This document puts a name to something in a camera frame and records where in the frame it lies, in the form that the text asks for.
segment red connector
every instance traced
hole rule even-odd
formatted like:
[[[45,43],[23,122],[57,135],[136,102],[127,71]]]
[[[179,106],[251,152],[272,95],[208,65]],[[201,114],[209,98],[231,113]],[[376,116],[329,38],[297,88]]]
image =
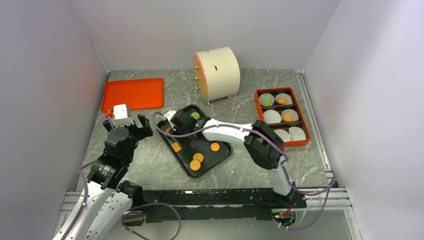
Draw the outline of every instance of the red connector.
[[[106,118],[113,117],[114,116],[114,113],[112,111],[110,111],[110,110],[107,110],[107,112],[104,114],[104,116]]]

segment orange disc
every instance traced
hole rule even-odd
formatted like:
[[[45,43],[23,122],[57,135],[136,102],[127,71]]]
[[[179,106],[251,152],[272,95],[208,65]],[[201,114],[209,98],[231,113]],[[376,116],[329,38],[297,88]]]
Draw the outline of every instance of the orange disc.
[[[190,162],[190,168],[193,171],[198,171],[200,169],[200,162],[198,160],[193,160]]]
[[[284,114],[284,116],[282,116],[282,119],[284,120],[284,122],[291,122],[293,121],[293,116],[290,114]]]
[[[280,98],[278,99],[278,103],[279,103],[279,104],[286,104],[286,103],[287,103],[287,100],[286,100],[284,97],[280,97]]]
[[[203,162],[203,159],[204,159],[203,154],[201,154],[199,152],[193,155],[193,160],[197,160],[200,163]]]
[[[213,152],[218,152],[220,150],[220,144],[214,142],[210,145],[210,149],[212,149]]]

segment orange tray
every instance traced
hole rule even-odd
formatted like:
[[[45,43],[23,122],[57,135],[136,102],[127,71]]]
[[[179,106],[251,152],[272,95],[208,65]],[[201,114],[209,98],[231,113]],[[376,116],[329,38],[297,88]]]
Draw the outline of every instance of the orange tray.
[[[159,109],[164,106],[164,79],[148,78],[108,81],[104,86],[101,111],[128,104],[130,110]]]
[[[274,97],[277,94],[288,94],[290,95],[291,99],[293,100],[293,104],[287,104],[287,105],[281,105],[277,102],[274,102],[271,106],[262,106],[259,102],[259,96],[261,94],[271,94]],[[295,93],[293,92],[293,89],[291,87],[279,87],[279,88],[265,88],[265,89],[258,89],[256,90],[256,93],[254,95],[254,103],[256,105],[257,114],[259,115],[259,119],[265,122],[264,118],[264,111],[266,110],[275,110],[281,114],[283,110],[286,109],[293,109],[297,112],[299,115],[299,121],[293,121],[293,122],[280,122],[280,123],[273,123],[268,124],[273,130],[277,129],[283,129],[288,132],[288,129],[290,127],[299,127],[301,128],[306,135],[305,140],[298,140],[298,141],[287,141],[284,142],[284,147],[297,147],[297,146],[304,146],[309,143],[311,140],[311,134],[309,133],[308,126],[306,125],[304,116],[302,114],[301,108],[299,107],[298,100],[296,99]]]

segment black base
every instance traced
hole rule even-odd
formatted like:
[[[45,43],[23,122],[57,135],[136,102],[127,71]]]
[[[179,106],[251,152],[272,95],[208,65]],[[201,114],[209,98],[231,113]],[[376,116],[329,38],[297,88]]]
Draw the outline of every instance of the black base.
[[[272,220],[272,209],[284,209],[291,205],[291,202],[285,202],[281,195],[274,193],[272,188],[144,190],[143,198],[145,203],[160,202],[176,206],[182,220]],[[304,196],[298,192],[293,194],[292,203],[293,208],[307,207]],[[147,223],[177,220],[175,213],[166,206],[148,206],[142,212],[147,215]]]

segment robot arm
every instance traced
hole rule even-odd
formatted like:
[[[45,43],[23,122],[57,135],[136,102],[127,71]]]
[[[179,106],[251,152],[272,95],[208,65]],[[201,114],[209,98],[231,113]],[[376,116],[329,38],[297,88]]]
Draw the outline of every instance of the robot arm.
[[[189,134],[202,128],[207,128],[193,136],[178,138],[177,140],[183,145],[190,144],[195,139],[206,139],[208,141],[223,141],[244,146],[253,161],[267,171],[274,192],[286,198],[286,201],[291,201],[294,189],[289,185],[283,168],[279,164],[284,157],[268,142],[261,141],[260,136],[255,134],[255,132],[264,135],[280,149],[283,149],[284,142],[263,121],[257,120],[254,124],[233,124],[205,116],[194,119],[190,114],[182,110],[171,110],[164,118],[171,123],[177,135]]]
[[[111,123],[108,120],[103,123],[108,137],[104,142],[103,154],[93,163],[87,176],[87,193],[82,192],[53,240],[102,239],[126,211],[143,201],[142,187],[129,181],[119,182],[133,161],[138,141],[153,135],[149,120],[139,114],[137,117],[141,127],[137,127],[126,104],[114,106],[113,113],[109,114]],[[99,213],[112,194],[106,208]]]

